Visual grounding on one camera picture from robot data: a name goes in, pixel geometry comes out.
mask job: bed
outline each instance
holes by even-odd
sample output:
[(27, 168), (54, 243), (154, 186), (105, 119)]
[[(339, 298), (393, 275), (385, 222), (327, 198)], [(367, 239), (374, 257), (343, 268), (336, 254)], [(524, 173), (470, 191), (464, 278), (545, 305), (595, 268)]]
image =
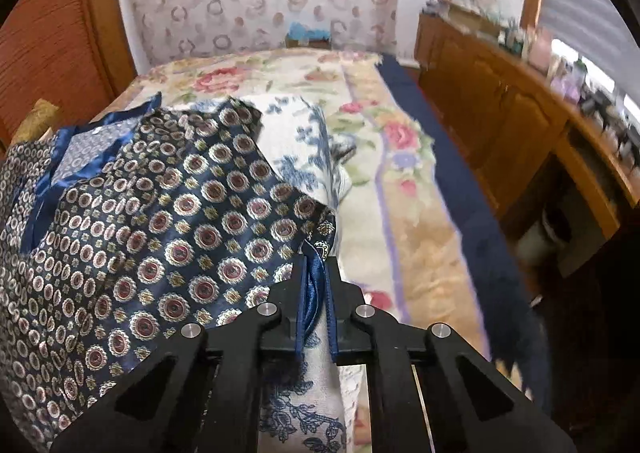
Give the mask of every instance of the bed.
[[(186, 59), (136, 78), (105, 112), (158, 91), (166, 105), (194, 108), (264, 93), (322, 105), (329, 132), (357, 147), (345, 165), (353, 188), (338, 210), (344, 276), (402, 322), (449, 323), (548, 409), (545, 338), (517, 264), (473, 174), (395, 58), (299, 48)], [(347, 425), (354, 421), (355, 445), (366, 444), (366, 384), (356, 374), (343, 385)]]
[[(39, 28), (27, 30), (34, 21)], [(278, 49), (182, 59), (133, 79), (117, 0), (20, 0), (0, 46), (5, 146), (39, 97), (62, 107), (62, 125), (158, 91), (168, 106), (266, 93), (321, 105), (330, 133), (356, 144), (346, 163), (353, 188), (339, 209), (344, 277), (402, 322), (449, 323), (548, 409), (546, 341), (517, 265), (473, 174), (392, 56)], [(346, 425), (366, 446), (362, 375), (343, 381)]]

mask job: pink rose pattern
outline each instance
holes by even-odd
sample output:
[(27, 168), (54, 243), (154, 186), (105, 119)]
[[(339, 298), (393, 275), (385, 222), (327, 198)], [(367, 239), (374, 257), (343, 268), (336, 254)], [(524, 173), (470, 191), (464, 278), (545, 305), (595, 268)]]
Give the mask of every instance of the pink rose pattern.
[(358, 103), (357, 101), (345, 103), (340, 107), (340, 112), (345, 114), (359, 114), (362, 112), (362, 103)]
[(397, 121), (386, 123), (385, 135), (394, 150), (417, 150), (420, 139), (410, 126)]
[(237, 91), (243, 80), (244, 70), (241, 68), (218, 68), (196, 79), (193, 89), (217, 95), (229, 94)]
[(364, 294), (365, 301), (369, 303), (369, 305), (373, 305), (380, 310), (389, 311), (393, 309), (394, 302), (392, 302), (391, 297), (386, 292), (363, 289), (362, 293)]
[(333, 71), (322, 70), (320, 67), (305, 74), (307, 81), (337, 81), (340, 77)]
[(414, 179), (406, 178), (400, 181), (400, 189), (407, 197), (415, 198), (418, 193), (418, 187)]

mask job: window blind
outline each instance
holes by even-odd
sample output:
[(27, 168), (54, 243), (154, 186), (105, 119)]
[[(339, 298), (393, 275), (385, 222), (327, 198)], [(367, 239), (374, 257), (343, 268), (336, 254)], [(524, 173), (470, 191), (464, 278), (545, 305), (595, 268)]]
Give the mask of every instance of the window blind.
[(610, 0), (542, 0), (538, 23), (640, 100), (640, 48)]

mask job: upholstered headboard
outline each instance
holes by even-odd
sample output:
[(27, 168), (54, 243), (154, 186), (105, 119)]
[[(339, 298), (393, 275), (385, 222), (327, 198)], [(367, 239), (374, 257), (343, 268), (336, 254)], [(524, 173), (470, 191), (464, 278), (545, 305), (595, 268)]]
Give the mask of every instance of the upholstered headboard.
[(0, 28), (0, 142), (39, 98), (87, 122), (135, 76), (118, 0), (19, 0)]

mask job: wooden cabinet door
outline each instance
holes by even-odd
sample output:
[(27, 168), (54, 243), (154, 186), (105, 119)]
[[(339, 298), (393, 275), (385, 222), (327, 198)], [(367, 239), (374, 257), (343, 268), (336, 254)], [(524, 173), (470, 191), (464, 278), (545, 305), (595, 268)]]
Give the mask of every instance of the wooden cabinet door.
[(470, 64), (465, 80), (458, 86), (460, 102), (449, 120), (457, 137), (468, 151), (467, 160), (476, 168), (482, 151), (495, 137), (503, 120), (500, 100), (504, 93), (502, 66), (487, 58), (468, 54)]
[(430, 68), (423, 73), (424, 78), (420, 84), (466, 157), (468, 148), (456, 133), (456, 120), (460, 118), (463, 101), (463, 87), (460, 83), (468, 75), (469, 58), (462, 39), (459, 38), (461, 37), (446, 36), (433, 47)]
[(498, 217), (522, 194), (566, 122), (564, 110), (533, 88), (508, 87), (500, 110), (504, 122), (476, 170)]
[(442, 36), (442, 21), (428, 14), (420, 15), (418, 35), (415, 39), (414, 59), (421, 67), (429, 69), (434, 44)]

